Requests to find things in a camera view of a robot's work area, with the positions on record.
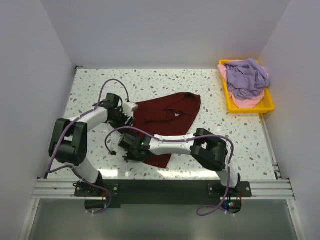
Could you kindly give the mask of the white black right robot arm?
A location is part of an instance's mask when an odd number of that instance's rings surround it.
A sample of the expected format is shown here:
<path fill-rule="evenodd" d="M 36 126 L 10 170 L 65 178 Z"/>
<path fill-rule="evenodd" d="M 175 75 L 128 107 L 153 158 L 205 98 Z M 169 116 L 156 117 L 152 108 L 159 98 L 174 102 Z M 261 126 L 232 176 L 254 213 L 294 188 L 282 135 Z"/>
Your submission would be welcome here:
<path fill-rule="evenodd" d="M 216 135 L 204 128 L 195 133 L 163 136 L 141 132 L 124 133 L 118 146 L 126 151 L 126 161 L 145 162 L 149 157 L 186 155 L 193 157 L 204 169 L 216 172 L 223 192 L 230 197 L 240 190 L 240 174 L 232 166 L 234 143 L 227 137 Z"/>

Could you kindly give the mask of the dark red t shirt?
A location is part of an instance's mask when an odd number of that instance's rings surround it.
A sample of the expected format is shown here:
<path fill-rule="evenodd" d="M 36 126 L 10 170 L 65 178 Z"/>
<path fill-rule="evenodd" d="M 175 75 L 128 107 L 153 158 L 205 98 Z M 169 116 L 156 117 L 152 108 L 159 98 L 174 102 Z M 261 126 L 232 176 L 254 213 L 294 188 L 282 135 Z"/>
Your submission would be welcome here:
<path fill-rule="evenodd" d="M 201 96 L 189 92 L 138 102 L 133 127 L 161 136 L 186 135 L 201 108 Z"/>

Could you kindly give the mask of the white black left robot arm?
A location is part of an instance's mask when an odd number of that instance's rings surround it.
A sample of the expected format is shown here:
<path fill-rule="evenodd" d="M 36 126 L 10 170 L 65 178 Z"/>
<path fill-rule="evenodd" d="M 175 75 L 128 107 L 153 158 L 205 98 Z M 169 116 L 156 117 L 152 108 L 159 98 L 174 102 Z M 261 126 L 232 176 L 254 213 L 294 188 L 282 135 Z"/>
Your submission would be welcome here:
<path fill-rule="evenodd" d="M 88 133 L 101 124 L 109 124 L 113 129 L 130 127 L 136 103 L 122 101 L 121 97 L 108 93 L 104 100 L 92 109 L 75 118 L 56 120 L 49 145 L 48 173 L 70 169 L 79 178 L 74 187 L 86 197 L 107 197 L 102 174 L 87 158 Z"/>

